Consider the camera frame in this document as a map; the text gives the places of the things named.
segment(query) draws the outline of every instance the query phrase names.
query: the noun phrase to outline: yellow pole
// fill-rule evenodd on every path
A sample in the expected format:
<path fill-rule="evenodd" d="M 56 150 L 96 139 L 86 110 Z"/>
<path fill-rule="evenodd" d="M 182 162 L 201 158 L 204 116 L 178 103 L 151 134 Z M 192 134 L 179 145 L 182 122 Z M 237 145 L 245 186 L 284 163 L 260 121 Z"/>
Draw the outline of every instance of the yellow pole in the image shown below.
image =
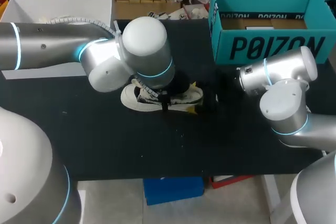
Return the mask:
<path fill-rule="evenodd" d="M 2 5 L 0 5 L 0 18 L 2 17 L 2 14 L 4 13 L 7 5 L 8 5 L 8 0 L 6 0 L 6 2 L 4 2 Z"/>

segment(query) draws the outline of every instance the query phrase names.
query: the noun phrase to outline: blue led ring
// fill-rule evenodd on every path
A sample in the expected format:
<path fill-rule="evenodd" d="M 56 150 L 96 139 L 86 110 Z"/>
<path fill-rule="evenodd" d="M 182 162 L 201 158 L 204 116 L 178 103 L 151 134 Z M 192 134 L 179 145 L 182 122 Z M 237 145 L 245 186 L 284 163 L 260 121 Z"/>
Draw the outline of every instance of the blue led ring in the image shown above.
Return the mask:
<path fill-rule="evenodd" d="M 161 72 L 161 73 L 159 73 L 159 74 L 156 74 L 156 75 L 154 75 L 154 76 L 145 76 L 144 74 L 141 74 L 141 73 L 139 73 L 139 72 L 138 72 L 138 75 L 140 75 L 140 76 L 142 76 L 142 77 L 146 77 L 146 78 L 159 77 L 159 76 L 163 75 L 164 73 L 166 73 L 172 64 L 173 64 L 173 59 L 172 59 L 172 61 L 170 62 L 169 66 L 168 66 L 163 72 Z"/>
<path fill-rule="evenodd" d="M 19 36 L 19 30 L 17 29 L 16 25 L 14 23 L 11 23 L 12 27 L 14 28 L 15 36 L 16 36 L 16 43 L 17 43 L 17 61 L 16 61 L 16 67 L 14 70 L 18 70 L 21 63 L 21 43 L 20 43 L 20 36 Z"/>
<path fill-rule="evenodd" d="M 306 119 L 305 123 L 303 124 L 303 126 L 300 129 L 298 129 L 297 131 L 294 131 L 292 133 L 279 133 L 279 132 L 275 131 L 273 128 L 271 128 L 271 129 L 279 135 L 289 136 L 289 135 L 294 135 L 294 134 L 298 133 L 299 131 L 301 131 L 306 126 L 307 122 L 308 122 L 308 115 L 307 115 L 307 119 Z"/>
<path fill-rule="evenodd" d="M 58 216 L 56 217 L 56 219 L 53 221 L 52 224 L 56 224 L 59 221 L 59 219 L 61 218 L 61 216 L 62 216 L 62 214 L 63 214 L 63 212 L 64 212 L 64 210 L 65 210 L 65 208 L 67 206 L 67 203 L 68 203 L 68 200 L 69 200 L 69 196 L 70 196 L 70 177 L 69 177 L 68 170 L 66 169 L 65 166 L 64 166 L 64 168 L 65 168 L 65 171 L 67 172 L 67 176 L 68 176 L 68 192 L 67 192 L 67 197 L 66 197 L 66 199 L 64 201 L 64 205 L 63 205 L 61 211 L 59 212 Z"/>
<path fill-rule="evenodd" d="M 268 81 L 269 85 L 272 86 L 271 78 L 269 77 L 266 64 L 267 64 L 267 60 L 266 60 L 266 58 L 264 58 L 264 71 L 265 71 L 265 74 L 266 74 L 267 81 Z"/>
<path fill-rule="evenodd" d="M 100 39 L 96 39 L 96 40 L 93 40 L 93 41 L 87 43 L 87 44 L 81 49 L 81 51 L 79 52 L 79 55 L 78 55 L 78 60 L 79 60 L 79 62 L 80 62 L 80 57 L 82 56 L 82 54 L 83 54 L 83 52 L 85 51 L 85 49 L 87 49 L 89 46 L 91 46 L 91 45 L 93 45 L 93 44 L 95 44 L 95 43 L 97 43 L 97 42 L 101 42 L 101 41 L 105 41 L 105 40 L 108 40 L 108 39 L 106 39 L 106 38 L 100 38 Z"/>

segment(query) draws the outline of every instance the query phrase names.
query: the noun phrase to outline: cable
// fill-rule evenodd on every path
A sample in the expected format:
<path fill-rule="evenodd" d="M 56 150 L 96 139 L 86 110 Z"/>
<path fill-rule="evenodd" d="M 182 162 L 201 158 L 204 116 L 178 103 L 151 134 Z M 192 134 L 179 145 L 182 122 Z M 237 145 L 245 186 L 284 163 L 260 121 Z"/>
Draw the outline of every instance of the cable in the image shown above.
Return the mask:
<path fill-rule="evenodd" d="M 89 24 L 94 24 L 96 26 L 100 26 L 104 30 L 108 31 L 110 34 L 113 36 L 116 36 L 116 32 L 113 31 L 110 27 L 105 25 L 103 22 L 90 19 L 90 18 L 80 18 L 80 17 L 73 17 L 73 18 L 55 18 L 47 24 L 71 24 L 71 23 L 89 23 Z"/>

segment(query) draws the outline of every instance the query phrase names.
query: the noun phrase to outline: table leg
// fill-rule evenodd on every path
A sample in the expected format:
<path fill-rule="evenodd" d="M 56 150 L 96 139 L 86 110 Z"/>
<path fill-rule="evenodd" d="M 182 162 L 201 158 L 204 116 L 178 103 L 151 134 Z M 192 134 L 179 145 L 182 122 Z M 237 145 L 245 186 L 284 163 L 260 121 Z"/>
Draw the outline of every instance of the table leg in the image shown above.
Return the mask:
<path fill-rule="evenodd" d="M 273 210 L 270 215 L 271 224 L 285 224 L 293 215 L 292 206 L 290 204 L 290 190 L 281 200 L 280 204 Z"/>
<path fill-rule="evenodd" d="M 290 190 L 280 200 L 274 175 L 262 175 L 261 182 L 266 195 L 271 224 L 285 224 L 293 214 L 290 204 Z"/>

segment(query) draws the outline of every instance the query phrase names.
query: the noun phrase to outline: white floor tile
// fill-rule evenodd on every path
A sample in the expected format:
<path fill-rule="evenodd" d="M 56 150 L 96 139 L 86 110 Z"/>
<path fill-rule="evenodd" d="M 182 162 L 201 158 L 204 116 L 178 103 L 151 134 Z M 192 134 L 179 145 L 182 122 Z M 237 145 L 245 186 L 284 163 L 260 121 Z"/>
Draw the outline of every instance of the white floor tile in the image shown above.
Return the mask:
<path fill-rule="evenodd" d="M 79 182 L 86 191 L 83 224 L 142 224 L 142 179 Z"/>

